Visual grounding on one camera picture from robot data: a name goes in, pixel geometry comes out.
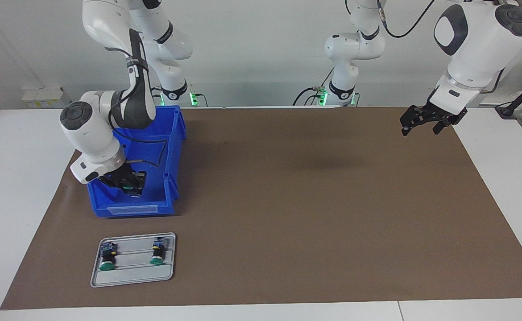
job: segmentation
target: brown mat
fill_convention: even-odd
[[[178,216],[98,219],[67,171],[2,309],[522,297],[522,248],[455,132],[400,108],[185,110]],[[94,289],[107,236],[174,277]]]

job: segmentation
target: blue object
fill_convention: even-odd
[[[145,186],[140,197],[126,195],[120,189],[113,189],[96,179],[88,183],[88,195],[92,210],[98,217],[143,217],[169,215],[174,213],[173,202],[178,194],[178,164],[182,150],[182,140],[186,138],[186,124],[179,106],[156,107],[156,119],[143,130],[119,129],[120,132],[137,140],[168,140],[159,167],[147,163],[133,163],[132,168],[145,171]],[[114,136],[126,146],[124,152],[128,160],[144,159],[158,163],[164,143],[131,142]]]

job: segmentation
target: white table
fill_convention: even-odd
[[[73,154],[59,128],[58,115],[57,110],[0,112],[0,305]],[[522,244],[522,129],[516,121],[501,120],[494,110],[480,108],[469,110],[455,131]],[[6,248],[9,256],[2,255]],[[511,321],[522,320],[522,299],[0,311],[0,320],[22,321],[141,317],[171,321]]]

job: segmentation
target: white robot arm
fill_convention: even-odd
[[[402,134],[438,122],[434,133],[457,124],[465,106],[522,49],[522,0],[453,4],[434,29],[440,48],[452,57],[425,106],[411,106],[400,118]]]
[[[377,0],[350,0],[349,9],[351,22],[357,31],[330,36],[325,44],[326,54],[335,67],[326,88],[326,104],[347,106],[359,73],[354,61],[376,59],[382,55],[386,45],[380,33]]]
[[[131,16],[143,33],[131,28]],[[157,72],[163,93],[172,101],[181,99],[188,85],[175,60],[188,59],[192,44],[167,20],[160,0],[83,0],[83,25],[107,50],[124,54],[130,87],[89,91],[63,109],[61,127],[82,153],[70,169],[83,184],[100,177],[139,195],[141,179],[126,162],[112,128],[144,129],[153,122],[148,65]]]

